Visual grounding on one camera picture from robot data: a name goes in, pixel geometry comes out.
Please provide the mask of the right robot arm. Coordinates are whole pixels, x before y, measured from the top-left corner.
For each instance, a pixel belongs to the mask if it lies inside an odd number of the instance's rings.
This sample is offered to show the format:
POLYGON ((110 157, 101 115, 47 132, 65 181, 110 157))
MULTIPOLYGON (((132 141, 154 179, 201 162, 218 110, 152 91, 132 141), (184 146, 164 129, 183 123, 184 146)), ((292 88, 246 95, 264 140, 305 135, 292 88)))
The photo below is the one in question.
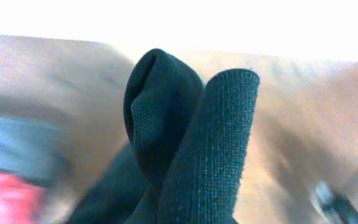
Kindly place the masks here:
POLYGON ((320 181, 311 202, 325 223, 358 224, 358 168, 340 188, 320 181))

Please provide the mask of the grey folded garment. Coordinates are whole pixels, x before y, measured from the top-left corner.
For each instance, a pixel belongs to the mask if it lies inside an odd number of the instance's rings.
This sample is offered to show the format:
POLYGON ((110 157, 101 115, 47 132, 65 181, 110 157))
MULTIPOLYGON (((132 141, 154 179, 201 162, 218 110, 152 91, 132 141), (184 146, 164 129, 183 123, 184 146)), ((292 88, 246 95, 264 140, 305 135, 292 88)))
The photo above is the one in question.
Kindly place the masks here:
POLYGON ((0 116, 0 171, 48 188, 68 166, 61 151, 64 142, 50 123, 0 116))

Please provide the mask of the black polo shirt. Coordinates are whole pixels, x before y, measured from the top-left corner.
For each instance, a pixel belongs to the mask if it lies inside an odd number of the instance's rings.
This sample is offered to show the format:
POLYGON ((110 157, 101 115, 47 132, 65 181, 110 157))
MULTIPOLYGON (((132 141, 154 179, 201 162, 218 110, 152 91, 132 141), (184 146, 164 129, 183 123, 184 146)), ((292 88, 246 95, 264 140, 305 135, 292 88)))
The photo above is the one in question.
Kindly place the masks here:
POLYGON ((69 223, 234 223, 260 78, 232 68, 203 83, 160 49, 135 65, 123 102, 129 142, 69 223))

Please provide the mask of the red folded shirt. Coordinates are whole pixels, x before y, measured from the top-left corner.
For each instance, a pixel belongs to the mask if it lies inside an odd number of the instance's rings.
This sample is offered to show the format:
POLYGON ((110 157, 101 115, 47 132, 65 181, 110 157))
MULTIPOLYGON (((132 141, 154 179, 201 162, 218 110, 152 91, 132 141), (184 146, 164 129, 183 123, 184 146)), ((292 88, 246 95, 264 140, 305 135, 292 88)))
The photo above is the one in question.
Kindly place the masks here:
POLYGON ((0 172, 0 224, 34 224, 46 189, 0 172))

